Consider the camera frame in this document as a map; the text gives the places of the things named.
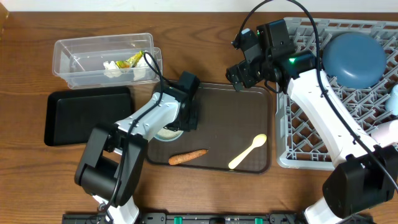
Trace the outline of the small light blue cup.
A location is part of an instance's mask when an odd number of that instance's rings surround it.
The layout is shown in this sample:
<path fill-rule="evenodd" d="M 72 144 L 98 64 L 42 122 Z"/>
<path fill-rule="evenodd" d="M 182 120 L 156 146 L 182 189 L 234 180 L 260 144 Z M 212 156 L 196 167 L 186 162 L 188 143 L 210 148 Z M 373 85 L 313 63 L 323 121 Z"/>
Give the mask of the small light blue cup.
<path fill-rule="evenodd" d="M 390 111 L 393 116 L 398 115 L 398 84 L 394 85 L 389 93 L 390 97 L 386 100 L 385 109 Z"/>

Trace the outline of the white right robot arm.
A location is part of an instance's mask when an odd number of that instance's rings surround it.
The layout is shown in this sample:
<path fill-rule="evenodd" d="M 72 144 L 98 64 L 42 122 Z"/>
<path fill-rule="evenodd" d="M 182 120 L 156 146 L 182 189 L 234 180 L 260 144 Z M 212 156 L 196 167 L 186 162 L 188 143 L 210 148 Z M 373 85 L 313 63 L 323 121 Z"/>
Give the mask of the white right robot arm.
<path fill-rule="evenodd" d="M 234 89 L 276 83 L 277 91 L 304 111 L 328 149 L 334 171 L 323 184 L 322 198 L 305 210 L 307 223 L 339 223 L 393 198 L 397 151 L 381 147 L 358 126 L 329 87 L 318 52 L 296 52 L 284 20 L 256 30 L 241 27 L 233 46 L 244 54 L 226 71 Z"/>

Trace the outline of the white napkin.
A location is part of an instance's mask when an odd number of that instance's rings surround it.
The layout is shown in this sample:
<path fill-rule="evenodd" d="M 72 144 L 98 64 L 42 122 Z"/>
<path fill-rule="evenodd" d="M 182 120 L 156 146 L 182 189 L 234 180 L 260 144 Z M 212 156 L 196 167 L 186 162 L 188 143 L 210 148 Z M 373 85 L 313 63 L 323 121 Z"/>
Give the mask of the white napkin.
<path fill-rule="evenodd" d="M 137 65 L 131 68 L 118 68 L 116 61 L 105 61 L 103 63 L 104 75 L 109 78 L 131 75 L 133 81 L 141 81 L 147 76 L 146 70 L 149 68 L 148 64 L 154 66 L 154 61 L 148 55 L 144 55 Z"/>

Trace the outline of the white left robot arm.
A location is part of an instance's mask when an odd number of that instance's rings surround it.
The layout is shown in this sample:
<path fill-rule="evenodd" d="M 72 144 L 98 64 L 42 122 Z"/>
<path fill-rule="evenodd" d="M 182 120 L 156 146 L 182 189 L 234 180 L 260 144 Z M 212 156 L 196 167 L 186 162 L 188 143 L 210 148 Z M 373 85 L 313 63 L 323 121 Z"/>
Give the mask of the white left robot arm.
<path fill-rule="evenodd" d="M 164 128 L 196 128 L 192 106 L 198 84 L 157 86 L 142 108 L 115 124 L 99 124 L 91 132 L 79 161 L 75 183 L 99 203 L 108 223 L 134 223 L 139 209 L 133 194 L 149 142 Z"/>

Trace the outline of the orange carrot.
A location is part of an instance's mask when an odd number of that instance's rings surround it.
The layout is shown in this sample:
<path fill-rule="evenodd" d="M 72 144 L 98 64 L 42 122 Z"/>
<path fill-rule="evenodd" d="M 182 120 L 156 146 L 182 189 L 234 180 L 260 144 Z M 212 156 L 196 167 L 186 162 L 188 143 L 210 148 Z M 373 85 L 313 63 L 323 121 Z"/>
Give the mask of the orange carrot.
<path fill-rule="evenodd" d="M 200 149 L 200 150 L 188 152 L 185 154 L 179 154 L 179 155 L 172 156 L 169 159 L 169 165 L 174 166 L 177 164 L 188 162 L 190 160 L 193 160 L 193 159 L 196 159 L 198 157 L 205 155 L 207 152 L 208 152 L 207 149 Z"/>

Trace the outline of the dark blue plate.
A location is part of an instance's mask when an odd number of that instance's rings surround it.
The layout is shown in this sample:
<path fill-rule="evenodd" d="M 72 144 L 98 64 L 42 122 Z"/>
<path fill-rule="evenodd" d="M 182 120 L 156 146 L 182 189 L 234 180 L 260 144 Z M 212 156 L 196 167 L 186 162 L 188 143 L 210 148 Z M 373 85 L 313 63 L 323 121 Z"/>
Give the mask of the dark blue plate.
<path fill-rule="evenodd" d="M 350 32 L 336 36 L 326 45 L 322 64 L 340 85 L 365 89 L 379 82 L 387 59 L 382 45 L 372 37 Z"/>

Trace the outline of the cream plastic spoon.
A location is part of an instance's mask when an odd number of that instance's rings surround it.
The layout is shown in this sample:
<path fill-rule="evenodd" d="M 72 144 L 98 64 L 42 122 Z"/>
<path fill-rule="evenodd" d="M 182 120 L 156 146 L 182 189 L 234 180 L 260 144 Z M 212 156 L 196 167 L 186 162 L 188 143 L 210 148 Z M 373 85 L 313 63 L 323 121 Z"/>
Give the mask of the cream plastic spoon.
<path fill-rule="evenodd" d="M 251 145 L 245 149 L 242 153 L 236 156 L 229 164 L 229 169 L 235 169 L 242 161 L 247 157 L 247 155 L 255 148 L 263 146 L 267 141 L 267 136 L 265 134 L 258 134 L 252 140 Z"/>

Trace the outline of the pink plastic cup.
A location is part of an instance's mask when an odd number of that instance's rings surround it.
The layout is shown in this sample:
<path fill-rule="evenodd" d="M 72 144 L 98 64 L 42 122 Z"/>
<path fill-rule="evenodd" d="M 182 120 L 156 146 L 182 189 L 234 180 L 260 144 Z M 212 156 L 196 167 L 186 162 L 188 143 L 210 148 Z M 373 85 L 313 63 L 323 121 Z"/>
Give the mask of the pink plastic cup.
<path fill-rule="evenodd" d="M 371 133 L 371 137 L 381 146 L 397 144 L 397 120 L 382 123 Z"/>

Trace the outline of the green snack wrapper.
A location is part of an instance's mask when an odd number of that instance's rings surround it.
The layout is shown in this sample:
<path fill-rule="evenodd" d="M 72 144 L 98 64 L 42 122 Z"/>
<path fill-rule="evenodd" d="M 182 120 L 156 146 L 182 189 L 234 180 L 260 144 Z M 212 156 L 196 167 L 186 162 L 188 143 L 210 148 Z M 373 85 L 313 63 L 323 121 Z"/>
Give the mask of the green snack wrapper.
<path fill-rule="evenodd" d="M 143 56 L 144 56 L 144 51 L 140 51 L 127 60 L 116 61 L 116 65 L 118 66 L 118 68 L 135 67 Z"/>

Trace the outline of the light blue rice bowl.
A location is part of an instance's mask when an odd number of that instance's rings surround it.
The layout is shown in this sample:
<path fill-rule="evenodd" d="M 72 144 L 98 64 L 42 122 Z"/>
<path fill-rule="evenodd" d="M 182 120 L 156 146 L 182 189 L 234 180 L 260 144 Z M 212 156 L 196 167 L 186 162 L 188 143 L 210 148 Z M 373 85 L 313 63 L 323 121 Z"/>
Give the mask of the light blue rice bowl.
<path fill-rule="evenodd" d="M 172 131 L 169 129 L 162 128 L 155 136 L 154 138 L 163 141 L 163 142 L 170 142 L 178 139 L 181 135 L 183 134 L 183 131 L 178 130 L 178 131 Z"/>

